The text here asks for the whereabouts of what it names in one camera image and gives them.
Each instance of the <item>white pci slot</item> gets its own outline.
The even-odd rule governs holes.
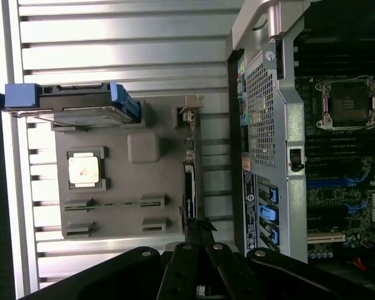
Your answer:
[[[341,243],[346,240],[346,235],[341,232],[309,233],[307,244]]]

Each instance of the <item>motherboard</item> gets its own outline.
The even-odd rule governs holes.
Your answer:
[[[309,262],[375,247],[375,81],[297,77],[306,130]]]

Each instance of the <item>screw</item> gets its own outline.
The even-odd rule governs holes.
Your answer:
[[[221,245],[221,244],[215,244],[215,245],[213,246],[213,248],[214,248],[215,250],[221,250],[223,247],[224,247],[224,246]]]
[[[275,53],[272,51],[265,52],[265,58],[267,61],[273,61],[275,59]]]
[[[258,250],[256,251],[255,255],[258,256],[259,258],[263,258],[266,255],[266,253],[262,250]]]

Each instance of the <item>circuit board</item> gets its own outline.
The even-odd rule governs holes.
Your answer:
[[[375,83],[296,78],[304,101],[308,234],[341,233],[334,247],[375,246]],[[309,260],[315,243],[309,243]],[[325,244],[324,258],[332,257]]]

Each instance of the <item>cable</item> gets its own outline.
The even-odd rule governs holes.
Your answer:
[[[268,23],[268,19],[265,20],[264,23],[262,23],[260,26],[258,27],[254,27],[251,31],[258,31],[258,30],[261,30],[262,28],[265,27],[265,25]]]

